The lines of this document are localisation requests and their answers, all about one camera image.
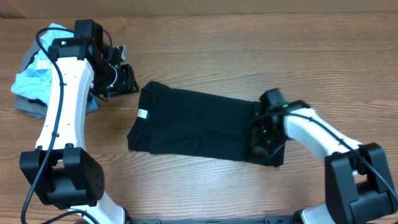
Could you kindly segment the black t-shirt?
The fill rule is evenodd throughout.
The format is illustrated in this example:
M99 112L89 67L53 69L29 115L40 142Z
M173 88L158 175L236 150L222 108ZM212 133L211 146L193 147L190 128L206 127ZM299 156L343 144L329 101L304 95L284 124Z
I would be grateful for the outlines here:
M127 135L128 148L279 167L284 158L254 159L249 155L255 102L151 81L141 90L139 112Z

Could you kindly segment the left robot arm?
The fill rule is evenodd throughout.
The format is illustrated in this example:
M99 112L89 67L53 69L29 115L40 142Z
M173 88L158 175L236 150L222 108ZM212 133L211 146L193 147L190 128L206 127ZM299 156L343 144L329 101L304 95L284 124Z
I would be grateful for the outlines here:
M127 210L106 193L103 168L87 153L84 140L89 95L108 101L139 91L125 46L105 42L107 35L99 23L77 20L68 38L44 49L52 69L49 105L35 149L21 153L19 167L30 183L26 205L37 196L63 217L131 223Z

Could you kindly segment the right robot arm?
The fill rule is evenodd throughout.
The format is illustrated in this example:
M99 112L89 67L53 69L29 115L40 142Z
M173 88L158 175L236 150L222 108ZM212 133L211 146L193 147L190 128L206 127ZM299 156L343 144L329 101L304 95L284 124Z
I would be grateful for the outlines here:
M288 140L305 146L325 168L325 200L283 223L367 223L397 212L397 193L384 149L337 131L302 100L287 102L279 89L265 91L249 123L249 155L280 166Z

